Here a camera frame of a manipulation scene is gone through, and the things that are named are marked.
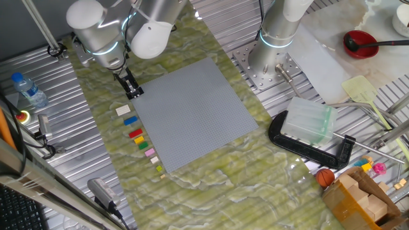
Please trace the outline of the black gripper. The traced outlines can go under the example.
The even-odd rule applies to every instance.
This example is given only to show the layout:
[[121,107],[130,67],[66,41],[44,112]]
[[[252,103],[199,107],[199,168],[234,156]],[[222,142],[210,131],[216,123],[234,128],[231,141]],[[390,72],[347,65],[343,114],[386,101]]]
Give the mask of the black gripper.
[[112,73],[121,84],[127,96],[142,95],[143,90],[134,79],[129,67],[121,67]]

